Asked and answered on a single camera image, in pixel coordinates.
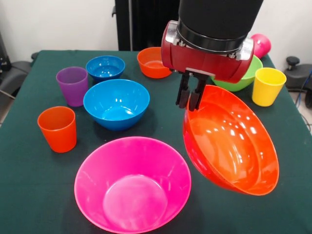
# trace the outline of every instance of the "bowl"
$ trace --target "bowl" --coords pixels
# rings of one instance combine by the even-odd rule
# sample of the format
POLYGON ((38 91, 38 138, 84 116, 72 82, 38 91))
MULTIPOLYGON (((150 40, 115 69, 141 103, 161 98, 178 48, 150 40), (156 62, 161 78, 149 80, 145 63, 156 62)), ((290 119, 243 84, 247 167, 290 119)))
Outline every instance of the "bowl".
POLYGON ((255 113, 231 92, 207 85, 199 110, 186 111, 183 138, 195 167, 222 188, 266 195, 277 185, 276 151, 255 113))
POLYGON ((150 78, 164 78, 172 72, 162 64, 161 47, 149 47, 139 52, 137 61, 141 72, 150 78))
POLYGON ((253 56, 253 60, 246 72, 246 74, 242 77, 242 79, 236 83, 228 83, 224 81, 215 80, 214 77, 211 77, 212 81, 217 85, 220 86, 226 90, 229 90, 231 92, 237 92, 244 88, 246 88, 248 85, 250 85, 254 81, 255 72, 262 68, 262 62, 260 59, 257 58, 257 56, 253 56))
POLYGON ((96 84, 83 98, 83 106, 101 126, 126 130, 136 124, 150 103, 147 89, 132 80, 112 79, 96 84))
POLYGON ((156 139, 132 136, 108 142, 80 166, 77 205, 93 224, 119 234, 163 226, 184 207, 191 174, 183 157, 156 139))
POLYGON ((271 50, 271 42, 267 36, 258 33, 252 35, 251 39, 254 41, 254 54, 258 58, 266 56, 266 54, 271 50))
POLYGON ((117 79, 125 70, 125 62, 116 56, 99 56, 88 61, 86 70, 95 81, 117 79))

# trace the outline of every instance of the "pink bowl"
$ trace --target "pink bowl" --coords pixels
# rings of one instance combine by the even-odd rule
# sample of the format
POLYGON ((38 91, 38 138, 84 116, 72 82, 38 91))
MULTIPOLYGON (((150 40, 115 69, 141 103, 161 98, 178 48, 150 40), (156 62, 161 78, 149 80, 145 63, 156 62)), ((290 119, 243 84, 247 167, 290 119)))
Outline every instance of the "pink bowl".
POLYGON ((263 34, 254 34, 251 37, 254 41, 254 51, 253 54, 256 55, 259 59, 265 56, 271 50, 271 42, 263 34))
POLYGON ((75 198, 83 215, 114 233, 154 230, 172 220, 191 191, 191 173, 171 146, 147 137, 113 140, 79 168, 75 198))

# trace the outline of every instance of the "black knob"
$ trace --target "black knob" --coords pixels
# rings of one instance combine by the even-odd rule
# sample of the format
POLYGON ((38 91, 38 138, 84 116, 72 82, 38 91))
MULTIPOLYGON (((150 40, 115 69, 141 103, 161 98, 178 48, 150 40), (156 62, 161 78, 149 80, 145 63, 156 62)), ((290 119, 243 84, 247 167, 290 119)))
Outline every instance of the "black knob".
POLYGON ((296 66, 298 63, 300 63, 300 59, 295 56, 289 56, 286 58, 286 62, 289 66, 296 66))

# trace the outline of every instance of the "small orange bowl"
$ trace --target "small orange bowl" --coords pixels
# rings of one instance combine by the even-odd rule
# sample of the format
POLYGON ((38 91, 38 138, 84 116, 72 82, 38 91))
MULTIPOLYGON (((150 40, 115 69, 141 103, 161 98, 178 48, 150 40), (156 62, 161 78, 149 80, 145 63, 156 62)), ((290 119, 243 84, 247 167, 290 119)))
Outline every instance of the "small orange bowl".
POLYGON ((279 166, 272 140, 255 113, 231 92, 206 85, 199 106, 183 123, 187 153, 218 186, 266 195, 277 185, 279 166))
POLYGON ((137 61, 141 72, 150 78, 165 78, 172 72, 162 64, 161 47, 149 47, 139 52, 137 61))

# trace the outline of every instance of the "dark green tablecloth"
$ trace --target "dark green tablecloth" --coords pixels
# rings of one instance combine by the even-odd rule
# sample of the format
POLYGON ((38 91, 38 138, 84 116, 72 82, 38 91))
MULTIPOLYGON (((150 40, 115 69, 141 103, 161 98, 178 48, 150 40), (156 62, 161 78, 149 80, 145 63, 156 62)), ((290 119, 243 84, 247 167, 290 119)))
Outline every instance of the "dark green tablecloth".
MULTIPOLYGON (((176 148, 192 174, 192 192, 182 212, 153 233, 300 234, 312 232, 312 138, 287 90, 273 106, 252 103, 252 87, 236 93, 258 115, 276 147, 280 178, 276 189, 256 197, 223 190, 191 164, 182 138, 183 110, 175 106, 180 75, 146 78, 136 52, 42 51, 0 128, 0 232, 3 234, 99 234, 79 211, 74 179, 83 160, 98 146, 127 136, 160 139, 176 148), (78 143, 70 152, 50 150, 38 126, 45 109, 66 105, 55 80, 67 66, 82 66, 99 55, 126 62, 122 78, 143 84, 151 103, 143 119, 125 132, 110 132, 92 121, 83 107, 77 115, 78 143)), ((265 66, 272 66, 264 58, 265 66)))

